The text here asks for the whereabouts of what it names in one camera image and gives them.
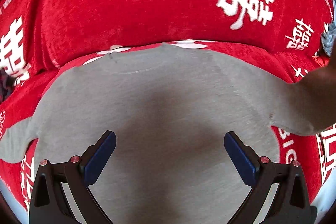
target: black metal frame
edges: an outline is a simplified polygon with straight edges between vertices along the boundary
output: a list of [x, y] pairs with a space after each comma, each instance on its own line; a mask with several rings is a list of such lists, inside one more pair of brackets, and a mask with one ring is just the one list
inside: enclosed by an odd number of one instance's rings
[[[113, 224], [88, 186], [97, 181], [115, 146], [115, 134], [106, 131], [81, 157], [73, 156], [68, 162], [60, 164], [43, 160], [31, 196], [30, 224], [79, 223], [68, 204], [62, 183], [68, 183], [87, 224]], [[253, 224], [273, 183], [279, 183], [279, 186], [263, 224], [314, 223], [317, 209], [309, 204], [305, 177], [298, 161], [286, 165], [273, 163], [265, 156], [259, 157], [234, 132], [225, 135], [224, 146], [237, 170], [247, 170], [243, 173], [251, 175], [251, 179], [246, 178], [245, 183], [251, 182], [252, 187], [228, 224]]]

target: blue gripper pad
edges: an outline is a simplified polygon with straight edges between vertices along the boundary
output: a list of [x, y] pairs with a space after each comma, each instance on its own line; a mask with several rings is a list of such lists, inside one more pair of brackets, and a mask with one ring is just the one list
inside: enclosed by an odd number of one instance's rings
[[90, 158], [84, 167], [84, 183], [89, 186], [96, 183], [100, 173], [103, 171], [107, 161], [111, 157], [117, 144], [117, 137], [110, 131], [108, 137], [103, 141], [95, 154]]
[[243, 148], [238, 144], [230, 132], [224, 136], [224, 147], [235, 165], [240, 177], [246, 185], [254, 187], [257, 184], [256, 167], [249, 160]]

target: gray felt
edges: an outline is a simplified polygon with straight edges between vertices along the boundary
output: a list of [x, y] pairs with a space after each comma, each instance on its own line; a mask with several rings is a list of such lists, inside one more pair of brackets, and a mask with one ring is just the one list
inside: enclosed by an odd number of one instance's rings
[[28, 144], [38, 136], [27, 130], [31, 117], [23, 119], [6, 129], [0, 142], [0, 159], [17, 163], [24, 158]]
[[[250, 189], [223, 148], [224, 134], [233, 130], [278, 161], [271, 124], [313, 130], [298, 93], [231, 56], [163, 45], [66, 71], [41, 99], [26, 135], [39, 137], [37, 170], [40, 160], [67, 161], [114, 131], [115, 152], [91, 186], [114, 223], [222, 224]], [[15, 147], [6, 155], [11, 162], [25, 148]], [[269, 205], [270, 198], [257, 221]], [[75, 215], [83, 222], [76, 209]]]

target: gray fabric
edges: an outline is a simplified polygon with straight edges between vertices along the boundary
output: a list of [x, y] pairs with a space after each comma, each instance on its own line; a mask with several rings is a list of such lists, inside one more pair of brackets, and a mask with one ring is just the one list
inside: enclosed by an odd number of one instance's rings
[[322, 33], [321, 35], [321, 43], [323, 46], [323, 50], [327, 56], [331, 57], [331, 52], [333, 49], [334, 41], [336, 38], [336, 24], [333, 21], [329, 24], [327, 33]]
[[0, 142], [0, 159], [17, 163], [23, 160], [29, 143], [37, 138], [37, 134], [27, 130], [31, 117], [21, 120], [6, 129]]
[[267, 100], [249, 96], [264, 92], [247, 84], [254, 77], [269, 75], [230, 56], [167, 45], [73, 68], [33, 115], [35, 169], [44, 158], [81, 155], [112, 130], [117, 148], [91, 190], [114, 223], [225, 223], [250, 188], [223, 148], [224, 134], [234, 130], [278, 160], [268, 111], [259, 106]]

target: red fabric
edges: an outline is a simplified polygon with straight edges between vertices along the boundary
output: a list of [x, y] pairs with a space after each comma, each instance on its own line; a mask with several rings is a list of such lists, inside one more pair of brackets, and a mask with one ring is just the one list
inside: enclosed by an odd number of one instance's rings
[[[183, 39], [237, 42], [196, 43], [204, 49], [240, 58], [288, 83], [297, 82], [309, 71], [328, 63], [323, 56], [312, 56], [320, 48], [324, 23], [332, 21], [333, 9], [330, 14], [328, 6], [332, 0], [248, 1], [254, 1], [258, 7], [262, 1], [263, 8], [267, 5], [273, 12], [272, 19], [264, 24], [262, 18], [253, 20], [250, 9], [240, 28], [235, 29], [232, 24], [238, 20], [242, 6], [238, 5], [236, 11], [232, 7], [224, 10], [224, 0], [10, 0], [8, 5], [1, 0], [0, 67], [18, 77], [16, 91], [0, 107], [5, 111], [5, 116], [0, 112], [1, 135], [6, 128], [33, 114], [42, 93], [57, 78], [56, 68], [61, 68], [60, 75], [101, 57], [103, 53], [95, 52], [108, 50], [112, 45], [139, 46], [129, 50], [135, 51], [157, 47], [157, 42]], [[227, 2], [230, 7], [234, 0]], [[307, 47], [302, 50], [297, 49], [298, 42], [288, 47], [287, 37], [293, 37], [295, 27], [297, 34], [305, 34]], [[317, 137], [302, 138], [288, 136], [277, 128], [273, 131], [279, 140], [281, 162], [286, 162], [290, 149], [295, 151], [312, 201], [330, 173], [328, 151], [334, 151], [335, 146], [331, 142], [327, 150], [326, 140], [333, 135], [326, 131]], [[0, 176], [24, 206], [30, 202], [29, 166], [36, 143], [37, 140], [30, 144], [22, 163], [10, 165], [0, 160]]]
[[269, 52], [298, 52], [286, 48], [289, 39], [285, 36], [292, 37], [295, 19], [303, 19], [314, 30], [302, 51], [311, 56], [320, 46], [324, 22], [332, 20], [325, 0], [274, 0], [267, 4], [273, 19], [265, 26], [258, 20], [251, 22], [246, 13], [242, 27], [232, 30], [241, 7], [236, 15], [228, 16], [217, 6], [218, 1], [45, 0], [42, 32], [51, 58], [62, 66], [114, 44], [139, 46], [184, 39], [233, 41]]
[[0, 2], [0, 67], [8, 75], [26, 80], [55, 69], [46, 44], [41, 44], [42, 6], [41, 0]]

